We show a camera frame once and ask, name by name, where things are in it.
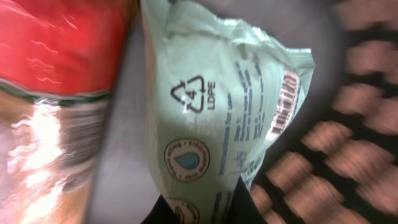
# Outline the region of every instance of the wet wipes packet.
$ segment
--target wet wipes packet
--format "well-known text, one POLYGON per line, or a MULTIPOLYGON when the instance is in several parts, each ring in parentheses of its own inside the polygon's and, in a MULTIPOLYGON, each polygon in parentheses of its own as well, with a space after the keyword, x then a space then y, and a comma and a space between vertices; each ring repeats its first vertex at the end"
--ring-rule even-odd
POLYGON ((310 50, 192 1, 141 4, 152 178, 181 223, 224 223, 239 176, 256 174, 308 92, 310 50))

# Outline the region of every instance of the barcode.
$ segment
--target barcode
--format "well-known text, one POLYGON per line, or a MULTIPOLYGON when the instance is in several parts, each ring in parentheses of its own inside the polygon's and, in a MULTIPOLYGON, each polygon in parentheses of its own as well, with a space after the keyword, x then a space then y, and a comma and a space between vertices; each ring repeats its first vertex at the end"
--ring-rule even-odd
POLYGON ((266 136, 267 140, 274 140, 282 134, 292 119, 297 101, 299 83, 300 80, 296 74, 285 71, 274 120, 266 136))
POLYGON ((63 166, 79 164, 98 153, 107 105, 107 101, 100 101, 63 109, 63 166))

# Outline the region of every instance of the plastic wrapper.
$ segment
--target plastic wrapper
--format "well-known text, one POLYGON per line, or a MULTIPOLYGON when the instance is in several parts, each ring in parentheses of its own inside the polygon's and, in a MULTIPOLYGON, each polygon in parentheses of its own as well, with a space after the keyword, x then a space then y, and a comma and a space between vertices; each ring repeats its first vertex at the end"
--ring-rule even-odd
POLYGON ((310 50, 192 1, 141 4, 152 177, 181 223, 223 223, 239 176, 249 187, 300 108, 310 50))
POLYGON ((0 0, 0 223, 82 222, 131 4, 0 0))

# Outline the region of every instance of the blue water drop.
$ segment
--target blue water drop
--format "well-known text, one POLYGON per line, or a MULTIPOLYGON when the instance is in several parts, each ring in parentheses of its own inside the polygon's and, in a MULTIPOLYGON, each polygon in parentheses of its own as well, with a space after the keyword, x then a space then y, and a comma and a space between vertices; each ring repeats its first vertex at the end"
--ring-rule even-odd
POLYGON ((193 152, 188 152, 182 154, 181 156, 177 156, 174 158, 174 160, 187 170, 193 170, 198 167, 200 161, 199 156, 193 152))

